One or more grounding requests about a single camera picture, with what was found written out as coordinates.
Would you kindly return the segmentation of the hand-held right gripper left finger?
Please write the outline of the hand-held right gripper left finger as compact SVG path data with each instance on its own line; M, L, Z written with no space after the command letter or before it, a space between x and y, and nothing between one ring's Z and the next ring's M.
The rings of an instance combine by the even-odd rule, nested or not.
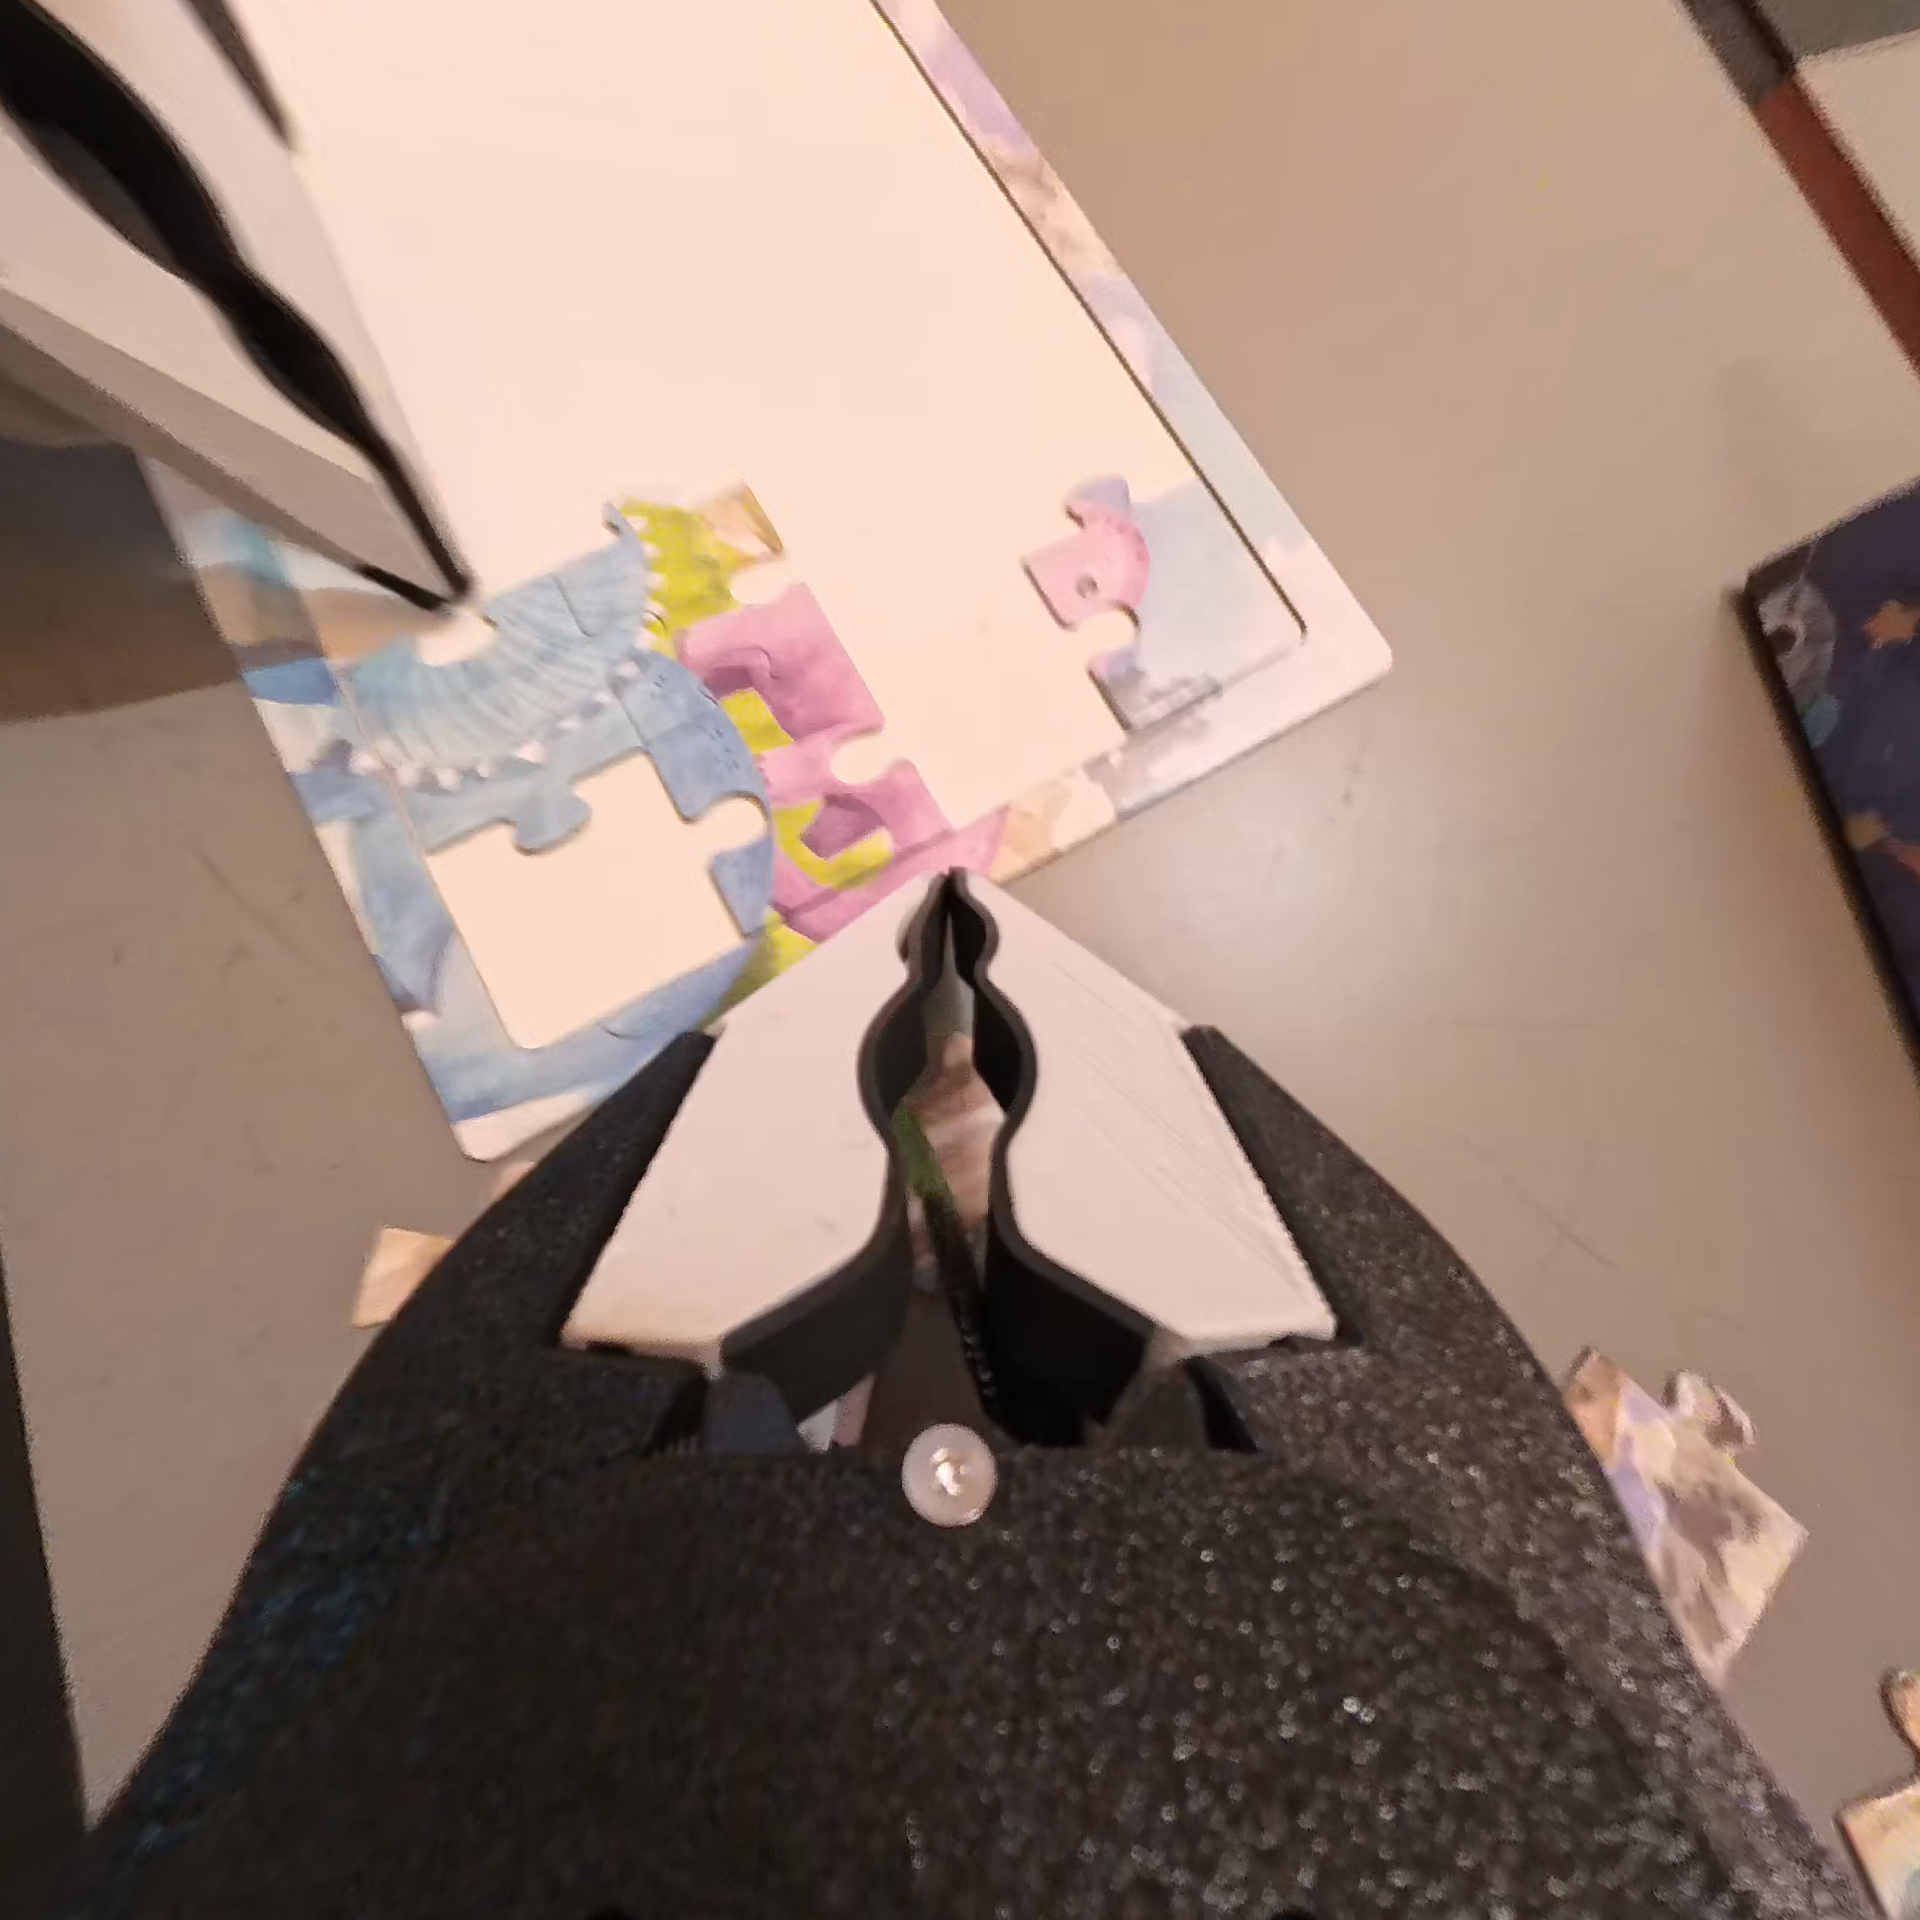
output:
M573 1352L865 1378L906 1314L895 1112L927 1063L946 875L740 1001L570 1311Z

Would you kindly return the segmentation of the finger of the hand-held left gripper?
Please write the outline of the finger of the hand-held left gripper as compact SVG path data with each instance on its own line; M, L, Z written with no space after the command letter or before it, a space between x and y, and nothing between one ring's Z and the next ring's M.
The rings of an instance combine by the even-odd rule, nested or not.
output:
M367 457L305 416L213 304L3 132L4 379L234 513L425 607L463 599Z
M471 571L420 476L295 150L234 76L196 6L4 3L4 128L109 230L198 291L277 394L367 457L468 595ZM7 379L4 438L130 449Z

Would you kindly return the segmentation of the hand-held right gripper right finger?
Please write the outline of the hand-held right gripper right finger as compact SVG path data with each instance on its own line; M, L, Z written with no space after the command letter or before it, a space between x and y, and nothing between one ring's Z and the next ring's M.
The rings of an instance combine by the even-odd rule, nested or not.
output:
M964 875L955 964L1001 1108L989 1319L1018 1367L1137 1375L1333 1338L1338 1314L1179 1016Z

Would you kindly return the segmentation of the beige printed puzzle piece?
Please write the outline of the beige printed puzzle piece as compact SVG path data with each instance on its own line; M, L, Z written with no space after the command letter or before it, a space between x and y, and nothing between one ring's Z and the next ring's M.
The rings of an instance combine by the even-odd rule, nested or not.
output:
M388 1327L446 1258L450 1247L450 1238L381 1227L373 1238L357 1283L349 1327L357 1330Z

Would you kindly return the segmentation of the landscape jigsaw puzzle board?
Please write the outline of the landscape jigsaw puzzle board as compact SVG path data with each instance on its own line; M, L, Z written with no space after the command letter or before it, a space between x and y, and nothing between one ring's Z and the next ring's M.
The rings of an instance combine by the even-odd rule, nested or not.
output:
M585 1116L812 948L759 769L671 655L556 854L422 856L343 695L396 642L747 489L913 762L1011 881L1380 681L1389 649L938 6L245 6L295 168L471 571L429 619L151 467L234 667L468 1162ZM1132 731L1025 559L1066 500L1204 486L1306 624Z

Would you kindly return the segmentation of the light blue printed puzzle piece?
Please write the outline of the light blue printed puzzle piece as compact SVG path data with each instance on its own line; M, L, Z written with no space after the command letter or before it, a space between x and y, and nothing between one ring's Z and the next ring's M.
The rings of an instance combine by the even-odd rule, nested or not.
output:
M478 651L429 660L396 642L343 673L343 695L419 848L500 830L518 856L593 823L580 786L636 760L661 667L649 642L654 555L609 513L595 552L483 609Z

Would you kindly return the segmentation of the joined printed puzzle pieces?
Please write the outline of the joined printed puzzle pieces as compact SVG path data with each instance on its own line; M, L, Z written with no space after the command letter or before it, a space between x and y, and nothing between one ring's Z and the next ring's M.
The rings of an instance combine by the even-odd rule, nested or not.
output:
M835 758L876 737L883 714L809 587L739 598L742 571L783 555L753 491L692 507L630 496L614 514L646 566L642 635L705 684L759 769L783 938L820 945L903 881L995 864L1001 809L950 823L908 760L862 779L836 772Z

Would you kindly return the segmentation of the pink corner puzzle piece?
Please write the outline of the pink corner puzzle piece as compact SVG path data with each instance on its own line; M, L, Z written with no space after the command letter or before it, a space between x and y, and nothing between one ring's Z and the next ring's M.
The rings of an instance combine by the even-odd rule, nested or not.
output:
M1127 622L1127 639L1087 660L1125 729L1165 722L1302 644L1297 609L1204 486L1137 498L1106 476L1066 513L1069 535L1027 555L1025 571L1069 634Z

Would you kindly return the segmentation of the pile of puzzle pieces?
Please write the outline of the pile of puzzle pieces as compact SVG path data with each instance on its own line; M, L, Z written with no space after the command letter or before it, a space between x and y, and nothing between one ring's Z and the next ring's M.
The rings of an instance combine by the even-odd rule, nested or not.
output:
M1687 1652L1724 1690L1809 1542L1743 1472L1757 1430L1714 1382L1682 1372L1652 1394L1598 1350L1574 1360L1563 1399ZM1917 1918L1917 1671L1885 1671L1878 1695L1911 1778L1844 1806L1838 1828L1878 1915Z

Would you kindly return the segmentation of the grey desk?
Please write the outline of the grey desk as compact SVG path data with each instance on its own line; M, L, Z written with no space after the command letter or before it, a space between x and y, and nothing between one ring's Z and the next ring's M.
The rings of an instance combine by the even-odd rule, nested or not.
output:
M1429 1217L1553 1375L1697 1369L1809 1544L1730 1705L1903 1771L1916 1074L1730 599L1916 376L1682 6L955 6L1387 639L1022 881ZM116 449L4 446L4 1278L95 1818L467 1164Z

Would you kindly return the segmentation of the adjacent white desk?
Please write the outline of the adjacent white desk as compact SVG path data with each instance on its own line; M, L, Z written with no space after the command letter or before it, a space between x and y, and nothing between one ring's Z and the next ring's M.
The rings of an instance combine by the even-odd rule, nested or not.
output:
M1685 3L1764 142L1917 367L1917 6Z

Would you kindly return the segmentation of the printed jigsaw puzzle box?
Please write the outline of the printed jigsaw puzzle box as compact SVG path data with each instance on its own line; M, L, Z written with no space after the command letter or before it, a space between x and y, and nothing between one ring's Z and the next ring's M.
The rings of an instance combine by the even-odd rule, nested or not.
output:
M1839 887L1917 1054L1917 486L1757 566L1735 598Z

